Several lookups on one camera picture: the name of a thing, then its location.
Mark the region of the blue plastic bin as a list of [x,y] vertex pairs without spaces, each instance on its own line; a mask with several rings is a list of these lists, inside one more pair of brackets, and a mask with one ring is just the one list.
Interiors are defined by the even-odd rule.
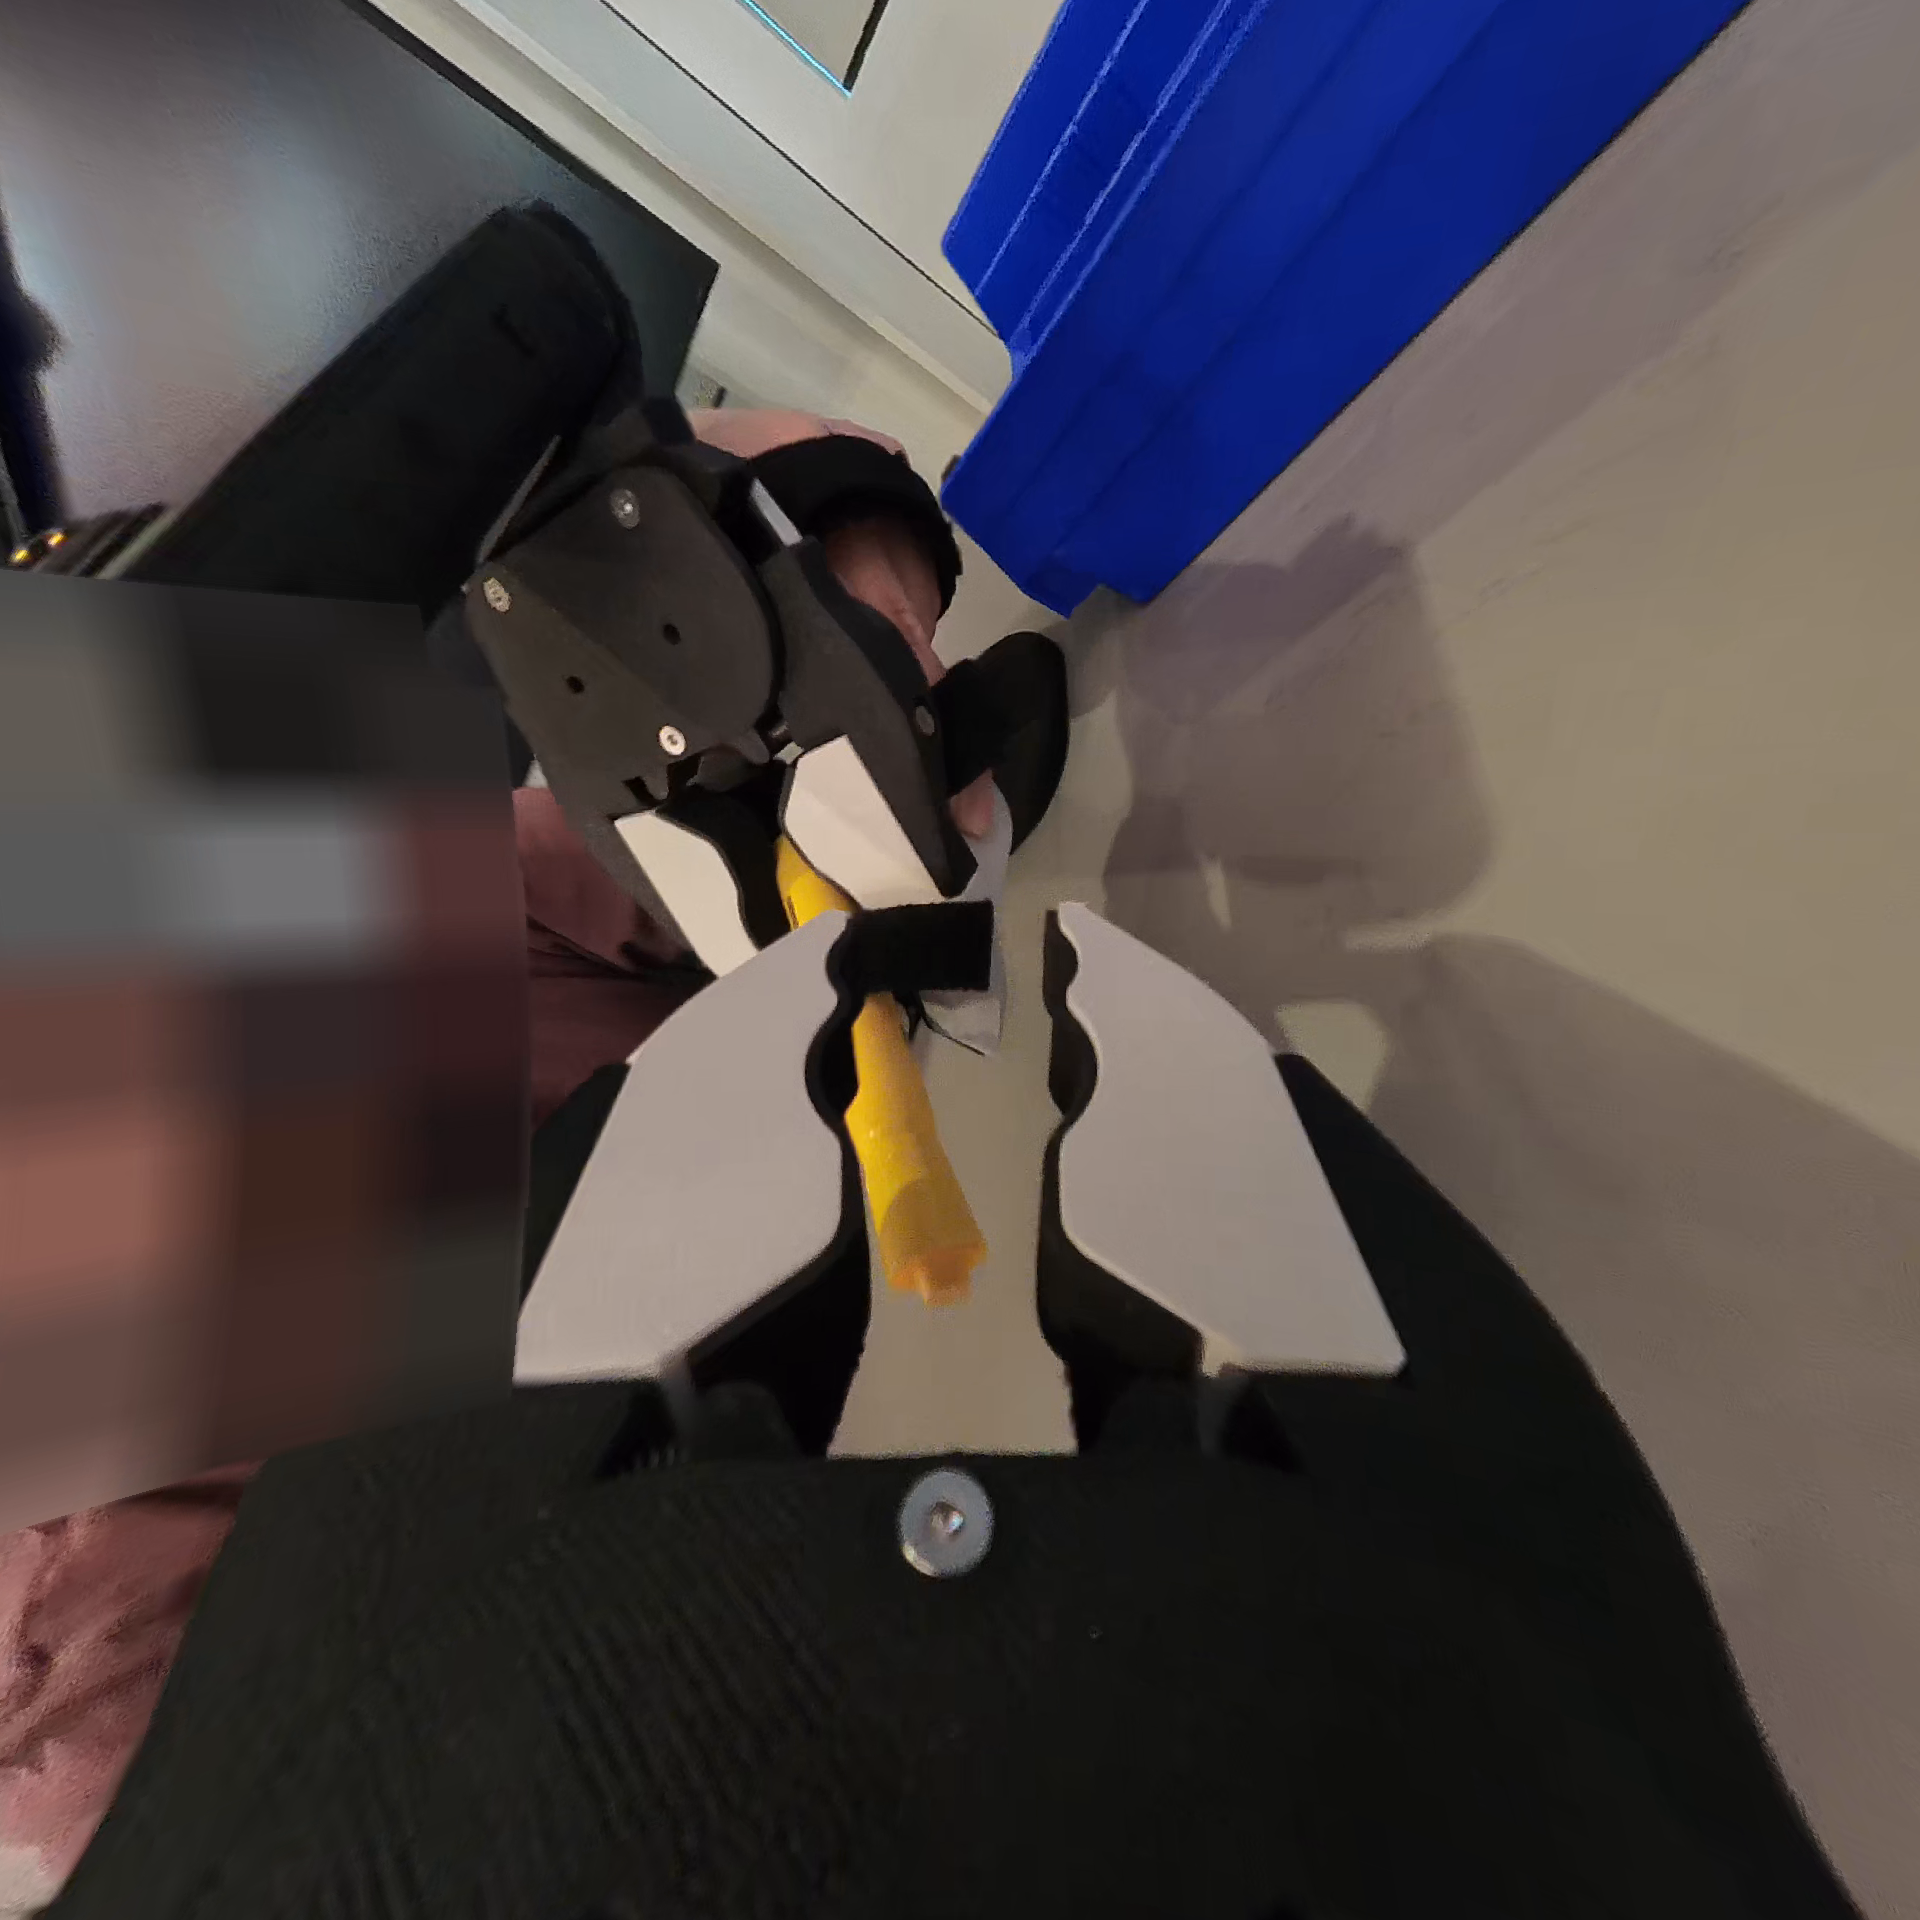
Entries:
[[1012,363],[949,515],[1151,598],[1742,11],[1060,5],[943,232]]

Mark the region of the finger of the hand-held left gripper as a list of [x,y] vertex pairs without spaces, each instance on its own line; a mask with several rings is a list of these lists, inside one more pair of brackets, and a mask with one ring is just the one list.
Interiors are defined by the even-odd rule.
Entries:
[[742,799],[670,799],[612,822],[684,947],[713,975],[783,937],[777,838]]
[[847,739],[831,739],[793,760],[782,829],[804,862],[855,904],[943,900]]

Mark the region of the dark monitor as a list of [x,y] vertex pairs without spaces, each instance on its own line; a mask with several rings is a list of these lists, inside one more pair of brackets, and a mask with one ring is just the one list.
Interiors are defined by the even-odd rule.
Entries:
[[436,612],[707,251],[372,5],[3,5],[4,575]]

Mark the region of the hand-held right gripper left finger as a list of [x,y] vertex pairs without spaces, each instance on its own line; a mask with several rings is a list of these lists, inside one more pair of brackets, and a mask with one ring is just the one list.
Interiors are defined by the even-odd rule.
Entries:
[[868,1221],[827,1073],[845,939],[847,916],[789,929],[627,1060],[518,1309],[518,1385],[688,1375],[827,1283],[864,1341]]

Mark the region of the person's left hand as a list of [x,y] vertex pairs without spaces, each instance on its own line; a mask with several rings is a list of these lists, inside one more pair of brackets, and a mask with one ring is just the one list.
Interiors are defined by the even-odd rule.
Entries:
[[[904,446],[877,427],[789,407],[699,407],[688,411],[697,440],[742,462],[764,462],[793,443],[864,440],[895,467],[909,467]],[[817,539],[831,575],[856,601],[883,614],[907,641],[927,686],[945,678],[934,639],[945,612],[934,545],[917,519],[884,503],[851,505],[829,515],[797,515],[772,480],[764,483],[777,508],[804,536]]]

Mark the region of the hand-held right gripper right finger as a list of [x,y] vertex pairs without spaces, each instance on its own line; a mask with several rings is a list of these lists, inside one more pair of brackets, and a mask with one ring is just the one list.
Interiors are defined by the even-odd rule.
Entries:
[[1068,1118],[1068,1245],[1198,1333],[1203,1363],[1398,1375],[1406,1348],[1263,1032],[1089,904],[1054,926],[1092,1052]]

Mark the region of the yellow marker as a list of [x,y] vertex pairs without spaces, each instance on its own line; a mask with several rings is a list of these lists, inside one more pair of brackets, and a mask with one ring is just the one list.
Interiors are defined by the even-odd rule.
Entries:
[[845,1125],[883,1276],[925,1304],[959,1304],[987,1241],[943,1149],[907,1041],[904,1003],[929,992],[985,990],[991,907],[934,902],[861,915],[789,838],[777,840],[774,872],[793,928],[827,911],[847,915],[847,974],[872,984],[851,1027],[855,1091]]

